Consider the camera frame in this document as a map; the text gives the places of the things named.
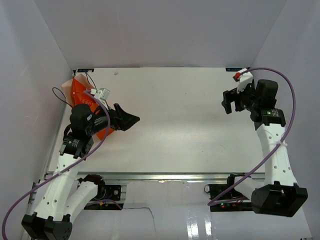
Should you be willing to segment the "red chips bag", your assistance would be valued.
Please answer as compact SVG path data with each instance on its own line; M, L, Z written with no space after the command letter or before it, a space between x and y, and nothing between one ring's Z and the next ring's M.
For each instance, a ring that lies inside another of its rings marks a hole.
M94 87L88 83L88 80L85 78L85 81L79 81L76 78L72 78L70 96L72 104L74 106L79 104L86 104L90 107L90 110L94 112L99 106L98 104L93 103L93 99L85 94L85 91L93 89Z

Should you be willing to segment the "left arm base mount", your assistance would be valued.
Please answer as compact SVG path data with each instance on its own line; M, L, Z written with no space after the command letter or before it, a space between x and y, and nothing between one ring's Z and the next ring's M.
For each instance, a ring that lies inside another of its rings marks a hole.
M104 189L97 196L92 198L84 207L85 210L116 210L123 208L121 201L121 185L105 185Z

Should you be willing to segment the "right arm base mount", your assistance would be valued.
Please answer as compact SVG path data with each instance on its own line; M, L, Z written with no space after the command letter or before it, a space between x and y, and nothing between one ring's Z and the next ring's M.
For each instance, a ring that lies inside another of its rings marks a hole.
M204 192L209 195L211 201L214 197L228 188L227 184L207 184L204 186ZM240 192L231 190L218 199L219 204L210 207L210 212L252 212L250 200L244 197Z

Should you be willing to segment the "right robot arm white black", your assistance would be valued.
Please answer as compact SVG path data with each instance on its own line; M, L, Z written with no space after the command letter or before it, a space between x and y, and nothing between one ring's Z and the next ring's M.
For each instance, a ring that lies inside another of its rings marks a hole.
M260 79L248 83L244 89L223 92L222 106L227 114L235 110L250 112L250 118L259 138L264 162L264 182L251 177L242 180L241 175L230 175L225 187L226 195L236 200L240 196L251 202L256 214L293 217L308 198L307 189L300 187L292 172L287 146L281 138L289 129L285 115L275 107L278 83Z

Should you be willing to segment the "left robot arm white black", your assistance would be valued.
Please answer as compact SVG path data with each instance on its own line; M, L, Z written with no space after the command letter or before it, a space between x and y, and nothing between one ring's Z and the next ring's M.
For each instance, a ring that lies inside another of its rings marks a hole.
M95 111L87 104L71 109L70 124L63 133L53 180L32 214L24 215L21 224L34 240L68 240L73 222L90 200L105 196L102 176L89 174L78 189L70 194L83 161L93 146L93 136L103 130L126 131L140 118L125 112L119 104L114 108L98 106Z

